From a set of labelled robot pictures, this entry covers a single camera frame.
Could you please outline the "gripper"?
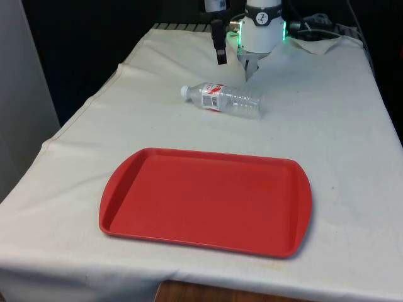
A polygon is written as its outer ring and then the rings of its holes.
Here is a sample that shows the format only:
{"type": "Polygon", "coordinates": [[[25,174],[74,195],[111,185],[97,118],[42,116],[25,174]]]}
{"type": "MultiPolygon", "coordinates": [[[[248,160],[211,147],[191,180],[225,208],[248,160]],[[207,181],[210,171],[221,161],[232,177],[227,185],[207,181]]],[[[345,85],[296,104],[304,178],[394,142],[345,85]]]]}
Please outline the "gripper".
{"type": "MultiPolygon", "coordinates": [[[[230,0],[202,0],[202,12],[207,14],[223,13],[230,9],[230,0]]],[[[217,63],[227,63],[226,56],[226,31],[221,19],[214,19],[210,22],[211,36],[214,49],[217,55],[217,63]]]]}

